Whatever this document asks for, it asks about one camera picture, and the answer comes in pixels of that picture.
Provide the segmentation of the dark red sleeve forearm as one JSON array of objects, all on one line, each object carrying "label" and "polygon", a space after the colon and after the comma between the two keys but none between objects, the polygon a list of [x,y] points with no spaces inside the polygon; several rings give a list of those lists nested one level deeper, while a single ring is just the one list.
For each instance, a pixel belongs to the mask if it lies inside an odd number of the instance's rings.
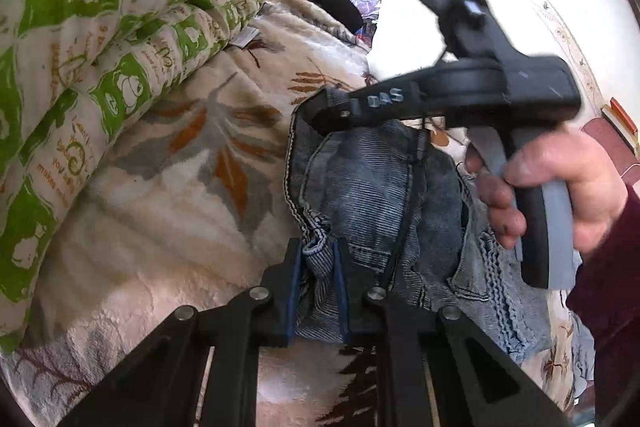
[{"label": "dark red sleeve forearm", "polygon": [[568,307],[594,340],[596,418],[605,419],[639,382],[639,197],[626,206],[604,242],[578,269]]}]

